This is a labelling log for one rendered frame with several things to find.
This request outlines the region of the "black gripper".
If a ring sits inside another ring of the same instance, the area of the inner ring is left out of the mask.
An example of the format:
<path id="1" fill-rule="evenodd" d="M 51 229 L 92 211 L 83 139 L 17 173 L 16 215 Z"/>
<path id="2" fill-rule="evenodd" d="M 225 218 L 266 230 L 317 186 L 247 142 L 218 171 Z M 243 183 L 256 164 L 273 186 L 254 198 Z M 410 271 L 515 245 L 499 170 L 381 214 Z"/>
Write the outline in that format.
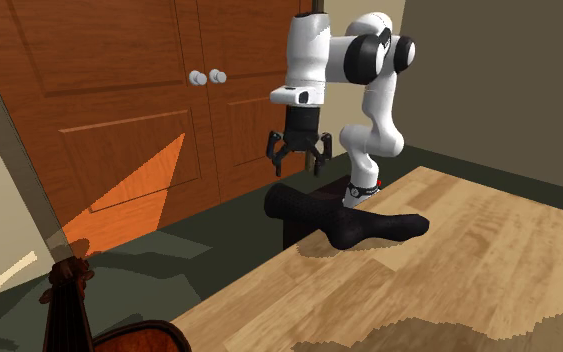
<path id="1" fill-rule="evenodd" d="M 332 135 L 328 132 L 319 134 L 319 118 L 319 107 L 286 107 L 283 134 L 271 131 L 266 146 L 266 156 L 274 165 L 277 177 L 282 174 L 282 160 L 291 151 L 310 151 L 313 175 L 320 175 L 321 168 L 332 158 Z M 319 140 L 322 142 L 322 150 L 317 148 Z M 283 145 L 276 150 L 276 144 L 280 141 Z"/>

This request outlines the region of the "dark robot stand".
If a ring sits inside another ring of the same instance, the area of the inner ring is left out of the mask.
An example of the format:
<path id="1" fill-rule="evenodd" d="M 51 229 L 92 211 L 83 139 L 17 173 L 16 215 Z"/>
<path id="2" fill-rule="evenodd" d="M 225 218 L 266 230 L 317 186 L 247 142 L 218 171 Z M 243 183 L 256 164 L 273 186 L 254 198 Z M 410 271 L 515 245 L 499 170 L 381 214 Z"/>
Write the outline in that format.
<path id="1" fill-rule="evenodd" d="M 350 181 L 350 176 L 345 175 L 338 180 L 326 184 L 310 193 L 310 196 L 323 200 L 336 200 L 341 202 Z M 283 249 L 287 249 L 303 238 L 307 237 L 317 228 L 308 224 L 295 221 L 283 221 Z"/>

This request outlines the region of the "black sock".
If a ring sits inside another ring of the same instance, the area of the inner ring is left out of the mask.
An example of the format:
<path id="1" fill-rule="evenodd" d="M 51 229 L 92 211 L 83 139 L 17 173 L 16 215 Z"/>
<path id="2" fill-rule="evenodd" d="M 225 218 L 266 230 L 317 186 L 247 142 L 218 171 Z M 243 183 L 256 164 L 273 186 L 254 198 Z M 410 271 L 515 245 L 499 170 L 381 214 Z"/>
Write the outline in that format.
<path id="1" fill-rule="evenodd" d="M 275 184 L 267 191 L 264 212 L 270 218 L 321 230 L 338 250 L 368 238 L 404 242 L 424 235 L 430 226 L 419 214 L 381 215 L 348 208 L 341 201 L 317 199 L 285 184 Z"/>

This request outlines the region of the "brown wooden double door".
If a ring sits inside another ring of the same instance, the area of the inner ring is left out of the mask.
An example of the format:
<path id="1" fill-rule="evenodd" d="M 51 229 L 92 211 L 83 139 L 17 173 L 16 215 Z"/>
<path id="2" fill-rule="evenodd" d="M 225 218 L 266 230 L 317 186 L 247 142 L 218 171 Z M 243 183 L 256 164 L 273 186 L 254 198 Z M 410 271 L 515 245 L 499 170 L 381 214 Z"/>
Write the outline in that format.
<path id="1" fill-rule="evenodd" d="M 93 255 L 279 179 L 291 18 L 314 0 L 0 0 L 0 95 Z"/>

